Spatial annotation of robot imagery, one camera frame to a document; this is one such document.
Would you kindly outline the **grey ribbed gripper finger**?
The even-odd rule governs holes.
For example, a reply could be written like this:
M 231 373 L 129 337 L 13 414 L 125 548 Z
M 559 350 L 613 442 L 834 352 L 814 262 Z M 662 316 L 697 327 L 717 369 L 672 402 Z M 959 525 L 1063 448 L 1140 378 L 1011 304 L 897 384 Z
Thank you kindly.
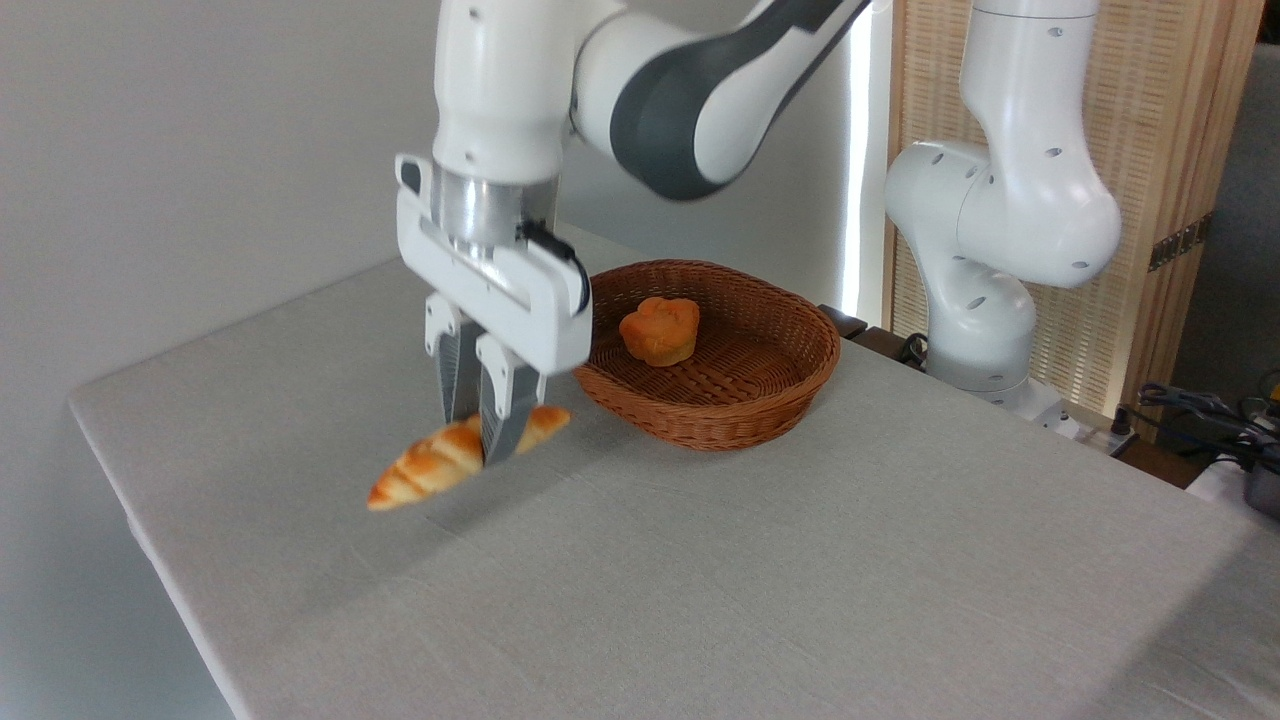
M 541 373 L 495 336 L 476 343 L 480 374 L 480 419 L 484 461 L 497 465 L 516 454 L 532 410 L 545 395 Z
M 433 357 L 445 423 L 466 420 L 480 410 L 480 374 L 476 342 L 483 328 L 443 293 L 425 302 L 424 342 Z

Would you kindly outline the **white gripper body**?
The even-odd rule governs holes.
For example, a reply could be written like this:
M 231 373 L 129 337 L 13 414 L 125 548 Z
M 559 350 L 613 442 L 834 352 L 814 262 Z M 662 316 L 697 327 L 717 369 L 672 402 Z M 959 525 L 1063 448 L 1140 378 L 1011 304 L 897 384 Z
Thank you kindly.
M 397 240 L 404 264 L 472 318 L 502 346 L 544 375 L 588 360 L 593 313 L 589 287 L 572 263 L 534 245 L 497 246 L 489 259 L 456 249 L 408 188 L 397 193 Z

